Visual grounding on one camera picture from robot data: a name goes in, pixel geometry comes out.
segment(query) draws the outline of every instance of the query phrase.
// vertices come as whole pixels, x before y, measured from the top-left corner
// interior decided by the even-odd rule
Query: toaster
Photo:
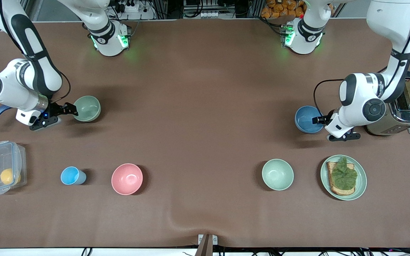
[[[377,122],[366,126],[369,133],[379,136],[390,136],[407,130],[410,134],[410,102],[407,102],[405,93],[394,102],[386,103],[385,115]]]

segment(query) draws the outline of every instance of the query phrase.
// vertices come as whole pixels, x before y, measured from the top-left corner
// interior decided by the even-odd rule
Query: container lid
[[[0,194],[20,181],[21,154],[16,143],[0,142]]]

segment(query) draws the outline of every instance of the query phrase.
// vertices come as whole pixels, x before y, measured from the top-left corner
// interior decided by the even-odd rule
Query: lemon
[[[1,181],[4,183],[4,185],[9,185],[10,183],[12,183],[14,181],[14,174],[12,173],[12,168],[8,168],[4,171],[1,172],[0,175]],[[20,182],[20,175],[18,175],[16,183]]]

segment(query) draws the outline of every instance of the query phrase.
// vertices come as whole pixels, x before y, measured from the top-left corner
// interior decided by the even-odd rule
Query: clear plastic food container
[[[26,184],[25,148],[10,141],[0,142],[0,194]]]

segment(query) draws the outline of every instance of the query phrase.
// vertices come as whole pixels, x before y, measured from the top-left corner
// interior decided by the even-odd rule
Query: bread slice
[[[333,193],[339,195],[339,196],[348,196],[350,194],[353,194],[355,192],[355,186],[352,189],[348,190],[348,191],[343,191],[343,190],[340,190],[339,188],[335,187],[335,184],[333,183],[333,180],[332,180],[332,172],[333,172],[333,169],[335,169],[335,166],[337,164],[338,164],[337,162],[327,162],[328,182],[330,183],[331,191]],[[353,170],[353,164],[348,163],[347,166],[348,166],[349,169]]]

